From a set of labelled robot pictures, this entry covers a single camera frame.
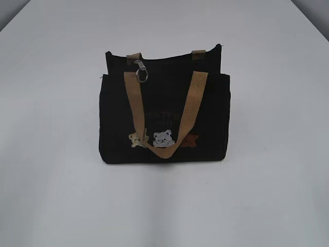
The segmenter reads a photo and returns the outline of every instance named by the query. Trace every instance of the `black canvas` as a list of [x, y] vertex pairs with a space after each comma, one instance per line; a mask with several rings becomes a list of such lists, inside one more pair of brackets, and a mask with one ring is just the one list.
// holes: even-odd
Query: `black canvas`
[[[145, 63], [149, 76], [140, 88], [150, 145], [162, 147], [159, 139], [163, 142], [163, 136], [167, 144], [177, 141], [192, 73], [200, 64], [205, 66], [204, 62], [183, 62], [181, 66]], [[228, 75], [204, 67], [209, 73], [195, 125], [172, 157], [160, 158], [138, 141], [123, 77], [125, 69], [126, 64], [113, 66], [108, 75], [103, 75], [99, 151], [106, 163], [220, 161], [225, 157], [230, 113]]]

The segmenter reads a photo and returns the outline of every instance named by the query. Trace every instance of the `brown bear patch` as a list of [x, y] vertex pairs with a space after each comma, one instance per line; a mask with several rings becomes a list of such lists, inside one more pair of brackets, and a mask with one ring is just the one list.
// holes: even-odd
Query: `brown bear patch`
[[187, 134], [184, 140], [181, 142], [179, 147], [181, 148], [195, 148], [196, 140], [199, 138], [199, 135]]

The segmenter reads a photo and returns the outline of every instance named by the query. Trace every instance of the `beige bear patch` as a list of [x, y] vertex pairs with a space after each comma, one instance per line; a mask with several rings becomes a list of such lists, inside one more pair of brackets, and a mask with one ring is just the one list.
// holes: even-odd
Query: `beige bear patch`
[[[137, 146], [140, 146], [140, 147], [146, 148], [146, 146], [140, 141], [137, 132], [135, 132], [135, 133], [133, 133], [133, 134], [130, 134], [128, 137], [129, 137], [129, 139], [132, 141], [132, 148], [135, 148], [135, 147], [137, 147]], [[145, 129], [145, 131], [144, 131], [144, 140], [145, 140], [146, 142], [149, 141], [149, 137], [146, 135], [146, 129]]]

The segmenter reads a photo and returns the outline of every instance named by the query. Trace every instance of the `tan strap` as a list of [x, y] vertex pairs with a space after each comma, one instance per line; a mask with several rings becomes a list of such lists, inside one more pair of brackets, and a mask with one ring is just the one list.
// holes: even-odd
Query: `tan strap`
[[208, 73], [206, 72], [193, 72], [183, 114], [180, 120], [177, 142], [167, 148], [156, 148], [143, 139], [145, 130], [144, 107], [140, 84], [136, 79], [136, 73], [124, 72], [124, 83], [130, 107], [132, 109], [135, 130], [142, 143], [160, 158], [170, 158], [186, 135], [193, 128], [204, 94], [207, 77]]
[[131, 55], [127, 55], [127, 64], [132, 65], [135, 60], [141, 59], [141, 57], [142, 57], [142, 54], [140, 52], [131, 54]]
[[193, 50], [192, 60], [204, 59], [206, 57], [206, 50]]

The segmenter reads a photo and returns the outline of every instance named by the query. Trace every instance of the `strap loop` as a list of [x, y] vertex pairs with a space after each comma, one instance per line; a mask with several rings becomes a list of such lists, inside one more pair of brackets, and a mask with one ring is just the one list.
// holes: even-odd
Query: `strap loop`
[[135, 60], [141, 59], [141, 57], [142, 57], [142, 54], [140, 52], [131, 54], [131, 55], [127, 55], [127, 64], [132, 65]]
[[200, 60], [206, 58], [206, 50], [193, 50], [192, 60]]

